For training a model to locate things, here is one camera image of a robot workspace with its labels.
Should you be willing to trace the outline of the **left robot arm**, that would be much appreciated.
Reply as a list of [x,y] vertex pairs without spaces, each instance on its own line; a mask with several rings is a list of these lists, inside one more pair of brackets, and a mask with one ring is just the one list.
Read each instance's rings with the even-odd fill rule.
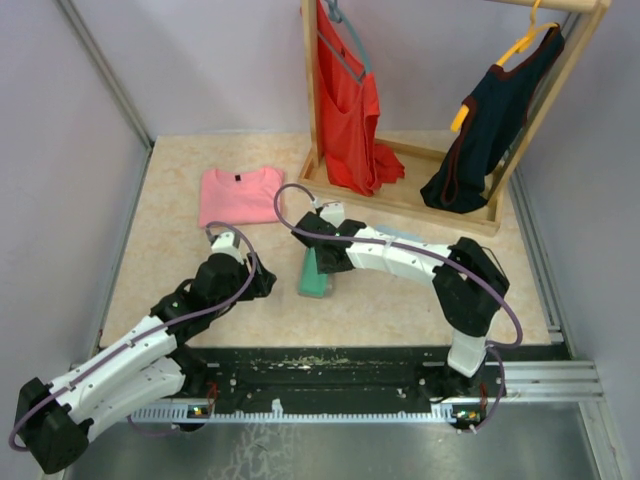
[[67,373],[33,378],[18,394],[8,443],[46,474],[73,464],[102,433],[137,410],[208,384],[188,341],[241,301],[270,295],[277,277],[255,253],[214,253],[120,340]]

